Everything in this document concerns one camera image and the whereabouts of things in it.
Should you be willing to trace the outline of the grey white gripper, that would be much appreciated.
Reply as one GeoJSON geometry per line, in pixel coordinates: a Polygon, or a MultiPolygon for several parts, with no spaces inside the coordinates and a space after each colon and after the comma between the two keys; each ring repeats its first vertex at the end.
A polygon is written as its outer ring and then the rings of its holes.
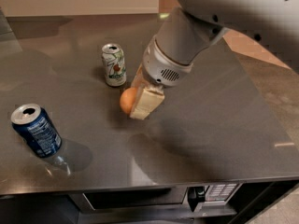
{"type": "MultiPolygon", "coordinates": [[[[172,61],[158,47],[153,37],[144,51],[142,65],[139,65],[131,82],[132,88],[138,88],[144,78],[156,85],[177,86],[192,70],[192,64],[183,65],[172,61]]],[[[162,87],[141,85],[137,89],[135,102],[130,112],[131,119],[145,119],[164,100],[162,87]]]]}

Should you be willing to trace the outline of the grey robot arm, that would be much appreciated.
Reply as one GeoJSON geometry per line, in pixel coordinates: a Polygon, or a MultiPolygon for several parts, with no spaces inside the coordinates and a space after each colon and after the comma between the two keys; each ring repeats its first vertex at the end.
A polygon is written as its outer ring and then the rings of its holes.
{"type": "Polygon", "coordinates": [[[132,119],[145,119],[190,73],[196,56],[228,30],[246,35],[299,71],[299,0],[178,0],[151,39],[132,82],[132,119]]]}

